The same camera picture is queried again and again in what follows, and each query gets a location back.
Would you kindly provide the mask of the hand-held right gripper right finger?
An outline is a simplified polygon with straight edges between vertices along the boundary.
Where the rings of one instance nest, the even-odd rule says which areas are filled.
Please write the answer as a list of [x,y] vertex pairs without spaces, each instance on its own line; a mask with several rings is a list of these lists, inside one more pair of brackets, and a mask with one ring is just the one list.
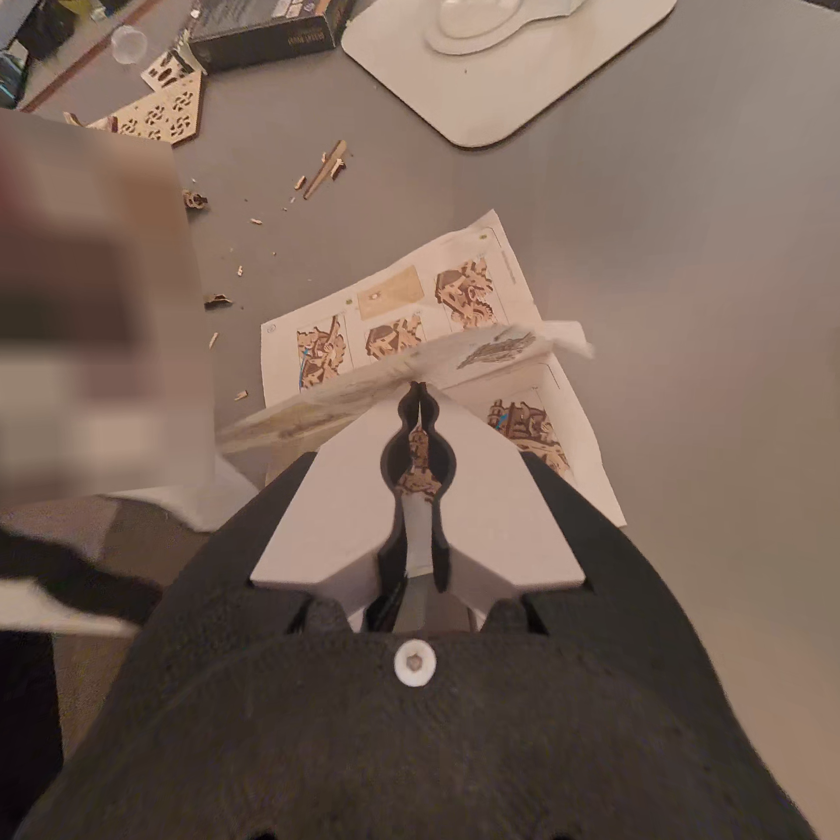
[[480,626],[500,601],[583,585],[585,573],[532,476],[543,467],[432,385],[420,384],[436,583]]

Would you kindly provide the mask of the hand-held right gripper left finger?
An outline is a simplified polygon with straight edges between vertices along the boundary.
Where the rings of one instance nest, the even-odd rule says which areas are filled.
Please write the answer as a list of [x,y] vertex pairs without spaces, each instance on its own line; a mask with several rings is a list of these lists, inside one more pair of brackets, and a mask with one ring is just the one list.
[[398,386],[324,443],[250,575],[253,585],[339,603],[352,622],[382,593],[378,553],[400,533],[384,453],[417,420],[417,384]]

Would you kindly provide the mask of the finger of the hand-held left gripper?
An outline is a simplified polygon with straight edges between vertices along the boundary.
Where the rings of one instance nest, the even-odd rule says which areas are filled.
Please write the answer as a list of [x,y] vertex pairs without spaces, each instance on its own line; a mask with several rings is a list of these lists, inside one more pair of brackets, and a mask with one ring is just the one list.
[[1,530],[1,629],[130,638],[163,595],[152,581],[104,570],[57,542]]
[[216,456],[213,477],[196,486],[159,486],[108,494],[140,501],[171,513],[195,532],[215,532],[259,494],[258,488],[229,461]]

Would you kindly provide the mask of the white instruction booklet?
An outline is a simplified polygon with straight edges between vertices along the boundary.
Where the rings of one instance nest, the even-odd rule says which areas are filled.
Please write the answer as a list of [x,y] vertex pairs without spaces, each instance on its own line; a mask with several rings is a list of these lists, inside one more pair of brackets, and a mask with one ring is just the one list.
[[425,573],[433,503],[420,384],[432,385],[626,522],[594,430],[560,365],[590,359],[576,321],[544,320],[495,213],[436,239],[341,292],[262,327],[266,409],[222,433],[223,451],[272,445],[290,463],[319,450],[398,386],[417,385],[416,421],[387,446],[400,533],[377,556],[381,582]]

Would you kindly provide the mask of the person's dark trousers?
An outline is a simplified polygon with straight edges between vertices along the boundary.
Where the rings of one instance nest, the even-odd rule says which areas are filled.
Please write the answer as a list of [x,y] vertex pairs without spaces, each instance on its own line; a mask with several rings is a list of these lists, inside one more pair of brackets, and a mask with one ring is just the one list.
[[36,798],[63,764],[50,635],[1,633],[2,789]]

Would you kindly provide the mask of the long dark wooden stick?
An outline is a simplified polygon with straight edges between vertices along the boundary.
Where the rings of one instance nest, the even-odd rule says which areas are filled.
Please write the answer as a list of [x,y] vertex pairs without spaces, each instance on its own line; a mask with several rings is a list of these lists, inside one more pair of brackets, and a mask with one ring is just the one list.
[[311,182],[306,186],[306,189],[303,193],[303,200],[307,201],[324,183],[324,181],[331,179],[330,171],[332,169],[333,163],[335,162],[336,158],[345,158],[347,154],[348,144],[346,140],[340,140],[337,142],[331,151],[323,156],[321,166],[318,170],[318,173],[311,179]]

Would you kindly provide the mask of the wooden sheet with swirl cutouts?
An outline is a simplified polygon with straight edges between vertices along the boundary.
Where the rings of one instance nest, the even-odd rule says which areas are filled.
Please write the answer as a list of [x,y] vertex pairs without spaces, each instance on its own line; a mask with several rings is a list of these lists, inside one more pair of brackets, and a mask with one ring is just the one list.
[[87,127],[175,146],[198,135],[202,95],[203,74],[194,71]]

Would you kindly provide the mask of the white stand base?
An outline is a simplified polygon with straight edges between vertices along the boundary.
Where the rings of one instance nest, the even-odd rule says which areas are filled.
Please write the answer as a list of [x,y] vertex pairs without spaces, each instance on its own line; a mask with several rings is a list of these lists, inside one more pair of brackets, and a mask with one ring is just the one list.
[[662,23],[674,1],[522,2],[473,38],[440,27],[439,2],[373,2],[348,24],[344,53],[463,149],[496,144]]

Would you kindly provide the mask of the clear plastic cup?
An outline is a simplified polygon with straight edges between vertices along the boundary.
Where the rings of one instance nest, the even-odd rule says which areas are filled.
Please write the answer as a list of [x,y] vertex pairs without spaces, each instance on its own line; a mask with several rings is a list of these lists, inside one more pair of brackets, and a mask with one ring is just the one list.
[[145,33],[134,26],[124,24],[112,32],[112,57],[123,67],[140,63],[147,48],[148,39]]

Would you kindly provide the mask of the black cardboard box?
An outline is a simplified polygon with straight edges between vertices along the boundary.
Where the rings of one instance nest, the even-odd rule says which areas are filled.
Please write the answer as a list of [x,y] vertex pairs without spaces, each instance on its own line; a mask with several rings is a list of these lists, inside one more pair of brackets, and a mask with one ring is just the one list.
[[209,74],[336,49],[355,1],[201,2],[187,43]]

